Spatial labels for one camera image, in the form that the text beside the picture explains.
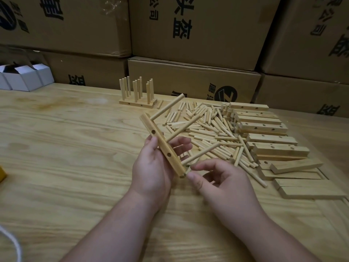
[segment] black circular logo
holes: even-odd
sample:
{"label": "black circular logo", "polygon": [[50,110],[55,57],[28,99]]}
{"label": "black circular logo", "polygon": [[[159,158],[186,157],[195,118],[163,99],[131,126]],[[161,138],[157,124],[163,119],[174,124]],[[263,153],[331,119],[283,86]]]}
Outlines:
{"label": "black circular logo", "polygon": [[215,93],[215,101],[235,102],[238,98],[238,92],[232,86],[223,86]]}
{"label": "black circular logo", "polygon": [[17,26],[17,19],[12,9],[0,0],[0,26],[6,30],[14,30]]}

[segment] person's left arm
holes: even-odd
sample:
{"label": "person's left arm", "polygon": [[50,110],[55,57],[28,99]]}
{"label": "person's left arm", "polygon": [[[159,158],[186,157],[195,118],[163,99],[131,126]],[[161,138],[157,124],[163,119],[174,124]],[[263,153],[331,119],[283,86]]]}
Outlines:
{"label": "person's left arm", "polygon": [[[178,155],[192,148],[186,137],[174,138],[170,144]],[[173,175],[157,148],[157,138],[149,136],[133,165],[128,192],[60,262],[138,261],[150,222],[169,195]]]}

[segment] wooden tabletop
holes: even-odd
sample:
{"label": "wooden tabletop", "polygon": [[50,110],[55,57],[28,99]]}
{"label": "wooden tabletop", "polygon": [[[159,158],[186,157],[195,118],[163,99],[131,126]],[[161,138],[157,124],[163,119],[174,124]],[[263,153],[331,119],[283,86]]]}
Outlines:
{"label": "wooden tabletop", "polygon": [[[8,173],[0,184],[0,224],[19,239],[24,261],[58,261],[129,188],[148,136],[139,116],[155,111],[119,105],[120,95],[66,84],[0,90],[0,165]],[[349,119],[273,111],[349,194]],[[251,182],[268,215],[321,260],[349,261],[347,202],[282,199],[270,182],[266,189]],[[0,261],[14,260],[0,235]],[[142,260],[253,261],[186,179],[177,180],[155,217]]]}

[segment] person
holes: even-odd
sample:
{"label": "person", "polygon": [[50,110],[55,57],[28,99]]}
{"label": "person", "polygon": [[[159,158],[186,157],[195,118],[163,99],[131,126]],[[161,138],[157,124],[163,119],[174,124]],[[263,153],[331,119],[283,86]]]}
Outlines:
{"label": "person", "polygon": [[[170,145],[180,155],[192,149],[190,141],[176,137]],[[199,161],[191,169],[189,181],[257,262],[320,261],[267,216],[242,169],[220,159]],[[201,170],[209,172],[201,176],[196,172]],[[133,164],[125,196],[61,262],[138,261],[148,227],[169,196],[173,176],[157,138],[149,136]]]}

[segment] white cable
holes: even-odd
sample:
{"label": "white cable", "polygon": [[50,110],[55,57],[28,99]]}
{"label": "white cable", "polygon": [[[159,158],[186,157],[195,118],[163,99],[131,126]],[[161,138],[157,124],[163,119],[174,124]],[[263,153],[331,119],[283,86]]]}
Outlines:
{"label": "white cable", "polygon": [[9,233],[4,227],[2,227],[0,225],[0,232],[2,232],[4,235],[6,235],[15,245],[16,247],[16,252],[17,252],[17,262],[21,262],[22,261],[22,249],[21,246],[19,244],[19,242],[17,241],[17,239],[15,238],[14,235],[12,235],[11,233]]}

